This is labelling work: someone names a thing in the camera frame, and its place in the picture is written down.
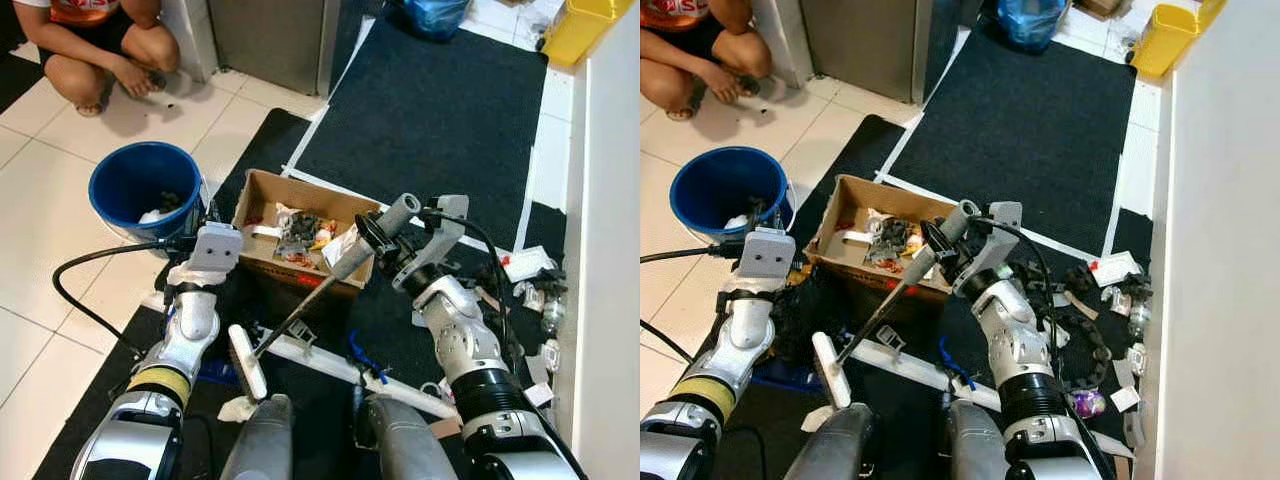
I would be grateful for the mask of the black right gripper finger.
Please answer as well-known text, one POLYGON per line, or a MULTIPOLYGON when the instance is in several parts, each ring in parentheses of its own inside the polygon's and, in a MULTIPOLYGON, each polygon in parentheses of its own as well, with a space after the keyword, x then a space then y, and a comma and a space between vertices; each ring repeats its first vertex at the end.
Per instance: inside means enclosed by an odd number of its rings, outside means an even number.
POLYGON ((955 241, 950 239, 945 230, 945 219, 922 220, 920 228, 922 237, 929 247, 934 261, 956 262, 959 260, 955 241))
POLYGON ((378 220, 380 219, 380 212, 364 212, 357 215, 357 232, 365 244, 374 256, 381 256, 388 252, 396 252, 397 244, 394 236, 389 234, 378 220))

